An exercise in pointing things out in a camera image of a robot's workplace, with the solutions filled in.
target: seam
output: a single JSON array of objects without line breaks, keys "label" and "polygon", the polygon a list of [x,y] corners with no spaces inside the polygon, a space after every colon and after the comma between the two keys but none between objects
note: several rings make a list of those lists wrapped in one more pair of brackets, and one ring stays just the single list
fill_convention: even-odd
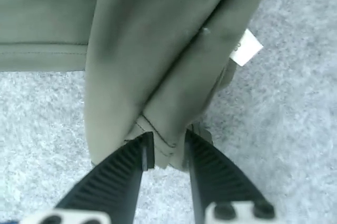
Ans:
[{"label": "seam", "polygon": [[137,121],[136,121],[136,125],[139,126],[143,130],[143,133],[145,132],[145,129],[142,128],[141,125],[139,125]]},{"label": "seam", "polygon": [[156,128],[153,126],[153,124],[148,120],[148,118],[142,113],[141,114],[143,117],[144,117],[144,119],[150,124],[150,126],[153,128],[153,130],[158,134],[158,136],[159,136],[159,138],[163,141],[163,142],[165,142],[165,144],[167,145],[167,146],[169,146],[170,148],[175,148],[176,146],[177,146],[177,144],[176,143],[173,143],[173,144],[169,144],[161,135],[160,135],[160,133],[156,130]]}]

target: clothing label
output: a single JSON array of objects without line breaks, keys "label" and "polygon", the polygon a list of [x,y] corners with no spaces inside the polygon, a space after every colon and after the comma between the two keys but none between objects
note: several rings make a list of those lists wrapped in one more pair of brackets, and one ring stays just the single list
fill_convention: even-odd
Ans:
[{"label": "clothing label", "polygon": [[243,66],[262,48],[263,46],[261,43],[248,29],[246,29],[238,45],[231,53],[230,58],[238,65]]}]

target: screw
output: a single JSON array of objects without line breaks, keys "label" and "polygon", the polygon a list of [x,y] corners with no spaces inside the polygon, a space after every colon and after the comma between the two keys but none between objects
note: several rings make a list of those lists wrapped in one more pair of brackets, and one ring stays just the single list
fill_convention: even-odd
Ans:
[{"label": "screw", "polygon": [[98,220],[88,220],[84,222],[83,224],[101,224]]},{"label": "screw", "polygon": [[254,203],[253,213],[260,219],[274,219],[274,207],[266,200],[258,200]]},{"label": "screw", "polygon": [[230,203],[220,203],[214,208],[214,214],[220,220],[232,220],[236,217],[235,210]]},{"label": "screw", "polygon": [[44,219],[41,224],[60,224],[62,222],[62,218],[58,215],[52,215]]}]

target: green garment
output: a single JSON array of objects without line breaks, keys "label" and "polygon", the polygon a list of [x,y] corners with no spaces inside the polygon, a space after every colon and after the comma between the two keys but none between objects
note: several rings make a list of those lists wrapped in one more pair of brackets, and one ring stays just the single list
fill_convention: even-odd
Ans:
[{"label": "green garment", "polygon": [[156,164],[182,169],[186,127],[232,79],[260,1],[0,0],[0,71],[85,69],[92,161],[153,131]]}]

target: folded cloth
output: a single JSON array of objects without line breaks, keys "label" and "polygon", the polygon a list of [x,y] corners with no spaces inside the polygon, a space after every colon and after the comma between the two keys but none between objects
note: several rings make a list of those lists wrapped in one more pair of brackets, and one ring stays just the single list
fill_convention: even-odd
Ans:
[{"label": "folded cloth", "polygon": [[229,56],[261,0],[97,0],[86,58],[94,163],[153,131],[155,163],[182,169],[187,126],[228,84]]}]

